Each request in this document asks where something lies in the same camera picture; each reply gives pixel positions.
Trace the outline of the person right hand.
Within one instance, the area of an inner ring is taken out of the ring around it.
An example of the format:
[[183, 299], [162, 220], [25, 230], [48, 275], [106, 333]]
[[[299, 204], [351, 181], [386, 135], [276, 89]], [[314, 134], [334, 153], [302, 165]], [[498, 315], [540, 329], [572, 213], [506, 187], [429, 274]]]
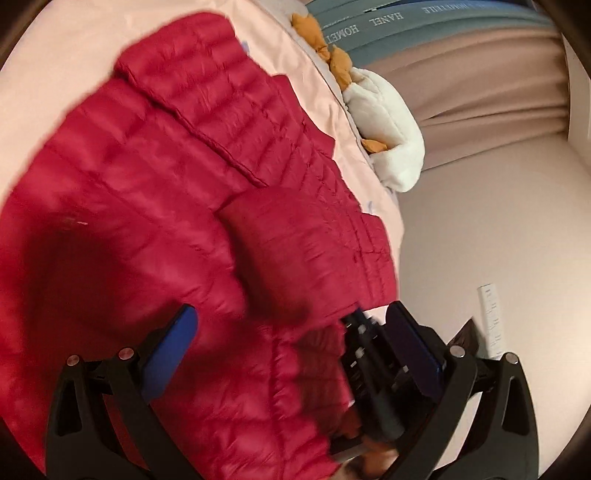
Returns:
[[387, 443], [363, 436], [363, 444], [367, 451], [346, 462], [341, 469], [343, 479], [379, 479], [399, 457], [398, 450]]

